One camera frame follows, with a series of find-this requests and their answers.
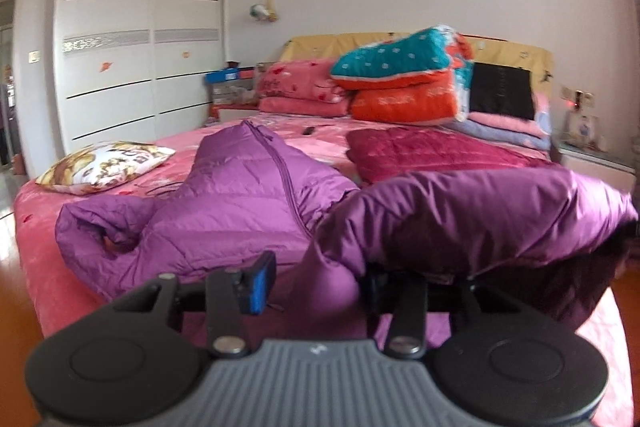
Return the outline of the purple down jacket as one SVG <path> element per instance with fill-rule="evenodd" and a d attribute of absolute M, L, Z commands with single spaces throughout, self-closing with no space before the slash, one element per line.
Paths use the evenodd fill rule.
<path fill-rule="evenodd" d="M 638 219 L 628 195 L 561 167 L 416 171 L 359 187 L 249 122 L 206 136 L 166 197 L 63 206 L 66 267 L 107 300 L 163 273 L 183 283 L 276 255 L 276 311 L 254 338 L 355 338 L 371 268 L 487 279 L 571 329 L 587 321 Z"/>

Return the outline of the pink bed with bedspread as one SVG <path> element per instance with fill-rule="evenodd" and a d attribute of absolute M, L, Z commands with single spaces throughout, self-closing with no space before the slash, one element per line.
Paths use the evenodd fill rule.
<path fill-rule="evenodd" d="M 326 161 L 344 176 L 355 179 L 357 170 L 347 158 L 346 134 L 361 129 L 385 129 L 385 124 L 348 118 L 328 119 L 286 115 L 258 115 L 250 118 L 312 158 Z M 314 126 L 312 135 L 303 135 Z M 154 196 L 173 190 L 186 179 L 195 152 L 207 136 L 227 127 L 182 132 L 158 141 L 176 153 L 165 164 L 127 184 L 114 188 L 116 195 Z M 26 289 L 43 335 L 49 336 L 102 305 L 103 300 L 66 268 L 54 239 L 58 213 L 73 195 L 43 190 L 28 182 L 14 202 L 15 237 L 20 253 Z M 603 353 L 610 369 L 610 383 L 594 422 L 599 426 L 629 426 L 634 422 L 631 368 L 620 310 L 613 291 L 605 291 L 589 320 L 578 333 Z"/>

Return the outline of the floral patterned pillow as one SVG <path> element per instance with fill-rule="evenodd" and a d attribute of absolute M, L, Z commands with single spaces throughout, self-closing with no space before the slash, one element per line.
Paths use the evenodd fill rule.
<path fill-rule="evenodd" d="M 175 155 L 169 147 L 111 141 L 70 153 L 36 179 L 45 190 L 89 195 L 111 190 L 165 164 Z"/>

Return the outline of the blue storage box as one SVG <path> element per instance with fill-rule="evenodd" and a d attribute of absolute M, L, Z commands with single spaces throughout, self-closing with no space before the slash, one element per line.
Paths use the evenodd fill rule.
<path fill-rule="evenodd" d="M 255 112 L 258 109 L 255 78 L 254 66 L 240 67 L 235 62 L 208 72 L 204 77 L 209 95 L 207 124 L 224 121 L 233 113 Z"/>

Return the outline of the teal and orange quilt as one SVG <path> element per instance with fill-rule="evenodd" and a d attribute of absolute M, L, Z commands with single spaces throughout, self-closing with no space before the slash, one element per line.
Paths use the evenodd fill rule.
<path fill-rule="evenodd" d="M 469 115 L 474 54 L 465 36 L 446 25 L 341 56 L 331 69 L 352 92 L 350 115 L 387 124 L 440 124 Z"/>

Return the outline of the pink folded blanket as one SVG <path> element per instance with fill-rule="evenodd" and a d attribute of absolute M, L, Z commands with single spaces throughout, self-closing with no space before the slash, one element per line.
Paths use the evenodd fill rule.
<path fill-rule="evenodd" d="M 332 58 L 271 64 L 257 80 L 258 108 L 264 113 L 344 117 L 350 95 L 331 77 Z"/>

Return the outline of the black folded garment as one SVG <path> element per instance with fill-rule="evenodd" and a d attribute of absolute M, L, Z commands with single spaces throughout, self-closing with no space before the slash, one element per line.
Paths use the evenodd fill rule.
<path fill-rule="evenodd" d="M 470 112 L 533 120 L 535 102 L 530 72 L 510 66 L 475 63 Z"/>

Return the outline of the white bedside table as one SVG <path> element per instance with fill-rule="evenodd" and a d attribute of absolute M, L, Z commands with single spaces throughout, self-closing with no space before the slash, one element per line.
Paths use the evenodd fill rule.
<path fill-rule="evenodd" d="M 631 194 L 636 186 L 634 167 L 607 153 L 579 150 L 564 142 L 553 141 L 550 157 L 563 167 L 601 180 L 620 192 Z"/>

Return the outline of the yellow headboard cover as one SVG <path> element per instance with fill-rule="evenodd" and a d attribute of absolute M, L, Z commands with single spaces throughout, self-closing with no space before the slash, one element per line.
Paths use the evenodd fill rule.
<path fill-rule="evenodd" d="M 293 37 L 285 43 L 280 61 L 308 60 L 308 58 L 337 58 L 341 55 L 377 42 L 399 40 L 408 32 L 346 32 Z M 464 35 L 472 46 L 474 60 L 483 64 L 508 66 L 527 70 L 532 91 L 551 98 L 554 69 L 551 52 L 503 39 Z"/>

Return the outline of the framed child photo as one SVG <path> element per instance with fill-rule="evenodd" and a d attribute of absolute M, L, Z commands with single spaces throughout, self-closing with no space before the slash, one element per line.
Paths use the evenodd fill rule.
<path fill-rule="evenodd" d="M 563 141 L 579 150 L 600 150 L 600 122 L 597 116 L 570 112 L 565 118 Z"/>

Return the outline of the white sliding wardrobe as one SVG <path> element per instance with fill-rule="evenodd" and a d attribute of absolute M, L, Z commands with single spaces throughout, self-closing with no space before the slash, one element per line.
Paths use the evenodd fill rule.
<path fill-rule="evenodd" d="M 201 127 L 224 64 L 224 0 L 55 0 L 54 81 L 66 152 Z"/>

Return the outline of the wall socket with charger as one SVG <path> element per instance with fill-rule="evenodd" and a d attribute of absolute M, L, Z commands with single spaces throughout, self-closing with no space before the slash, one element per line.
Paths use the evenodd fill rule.
<path fill-rule="evenodd" d="M 594 95 L 591 92 L 562 86 L 562 100 L 567 101 L 570 108 L 591 108 L 594 106 Z"/>

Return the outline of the wall light switch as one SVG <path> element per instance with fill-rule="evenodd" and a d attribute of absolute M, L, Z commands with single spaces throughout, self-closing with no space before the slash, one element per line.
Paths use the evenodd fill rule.
<path fill-rule="evenodd" d="M 40 52 L 38 50 L 29 52 L 28 54 L 28 62 L 29 64 L 35 64 L 40 61 Z"/>

